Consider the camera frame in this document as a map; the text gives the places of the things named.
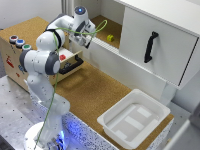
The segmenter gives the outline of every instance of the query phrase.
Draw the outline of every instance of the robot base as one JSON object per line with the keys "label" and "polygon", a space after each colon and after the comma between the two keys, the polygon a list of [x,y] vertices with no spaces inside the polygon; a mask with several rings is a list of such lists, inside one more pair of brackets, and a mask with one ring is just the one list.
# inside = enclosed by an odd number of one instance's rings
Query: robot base
{"label": "robot base", "polygon": [[32,126],[25,134],[24,137],[24,150],[57,150],[57,148],[50,148],[48,146],[45,146],[42,148],[42,145],[37,144],[36,148],[36,141],[34,140],[34,138],[36,137],[37,133],[40,131],[40,129],[42,128],[44,122],[40,122],[38,124],[35,124],[34,126]]}

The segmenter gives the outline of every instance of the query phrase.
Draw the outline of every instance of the cable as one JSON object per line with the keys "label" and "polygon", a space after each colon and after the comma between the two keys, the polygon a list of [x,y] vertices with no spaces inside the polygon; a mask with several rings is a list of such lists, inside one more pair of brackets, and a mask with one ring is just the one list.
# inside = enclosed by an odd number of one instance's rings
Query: cable
{"label": "cable", "polygon": [[[62,30],[67,30],[67,31],[71,31],[71,32],[74,32],[74,33],[84,34],[84,35],[91,35],[91,34],[92,34],[92,38],[91,38],[91,40],[90,40],[90,42],[91,42],[92,39],[93,39],[93,37],[94,37],[94,34],[100,32],[101,30],[103,30],[103,29],[106,27],[106,25],[107,25],[107,20],[102,21],[102,22],[97,26],[95,32],[93,32],[93,33],[80,33],[80,32],[76,32],[76,31],[73,31],[73,30],[70,30],[70,29],[67,29],[67,28],[56,28],[56,30],[62,29]],[[54,36],[54,40],[55,40],[55,43],[56,43],[57,53],[58,53],[58,56],[59,56],[58,43],[57,43],[56,36],[55,36],[55,33],[54,33],[54,32],[53,32],[53,36]],[[50,112],[50,110],[51,110],[51,106],[52,106],[52,104],[53,104],[54,95],[55,95],[56,88],[57,88],[57,83],[58,83],[58,74],[59,74],[59,72],[56,74],[56,83],[55,83],[55,87],[54,87],[54,91],[53,91],[53,95],[52,95],[51,104],[50,104],[49,109],[48,109],[48,111],[47,111],[47,115],[46,115],[46,117],[45,117],[43,126],[42,126],[42,128],[41,128],[41,130],[40,130],[40,133],[39,133],[37,142],[36,142],[36,144],[35,144],[35,148],[36,148],[36,146],[37,146],[37,144],[38,144],[38,142],[39,142],[40,135],[41,135],[41,133],[42,133],[42,131],[43,131],[44,125],[45,125],[46,120],[47,120],[47,117],[48,117],[49,112]]]}

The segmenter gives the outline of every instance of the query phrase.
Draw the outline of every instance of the cabinet handle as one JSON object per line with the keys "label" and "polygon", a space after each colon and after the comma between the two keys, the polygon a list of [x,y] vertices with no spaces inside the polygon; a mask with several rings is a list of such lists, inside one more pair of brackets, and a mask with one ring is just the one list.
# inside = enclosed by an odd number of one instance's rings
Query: cabinet handle
{"label": "cabinet handle", "polygon": [[66,68],[63,68],[63,69],[60,69],[59,70],[59,73],[64,75],[70,71],[72,71],[73,69],[75,69],[76,67],[80,66],[82,63],[83,63],[83,60],[81,58],[78,57],[78,55],[75,55],[75,60],[77,61],[75,64],[69,66],[69,67],[66,67]]}
{"label": "cabinet handle", "polygon": [[146,49],[146,53],[145,53],[145,56],[144,56],[144,63],[148,63],[149,61],[152,60],[152,57],[150,56],[151,54],[151,49],[152,49],[152,46],[153,46],[153,40],[155,38],[157,38],[159,36],[158,33],[156,32],[152,32],[152,36],[149,38],[149,41],[148,41],[148,44],[147,44],[147,49]]}

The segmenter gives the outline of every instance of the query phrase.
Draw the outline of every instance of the white cabinet door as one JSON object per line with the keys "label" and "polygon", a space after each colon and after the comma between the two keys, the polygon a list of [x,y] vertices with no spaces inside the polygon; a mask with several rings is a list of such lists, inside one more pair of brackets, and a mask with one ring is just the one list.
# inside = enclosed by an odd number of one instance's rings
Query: white cabinet door
{"label": "white cabinet door", "polygon": [[[144,63],[147,43],[152,32],[150,56]],[[119,52],[160,77],[179,85],[189,63],[197,37],[126,7]]]}

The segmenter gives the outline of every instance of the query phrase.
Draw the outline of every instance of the white plastic bin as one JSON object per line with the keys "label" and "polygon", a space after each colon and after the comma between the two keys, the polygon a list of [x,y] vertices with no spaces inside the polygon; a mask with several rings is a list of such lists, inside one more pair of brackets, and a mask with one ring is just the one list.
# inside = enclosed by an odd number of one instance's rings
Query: white plastic bin
{"label": "white plastic bin", "polygon": [[97,120],[122,147],[136,149],[169,113],[169,108],[135,89]]}

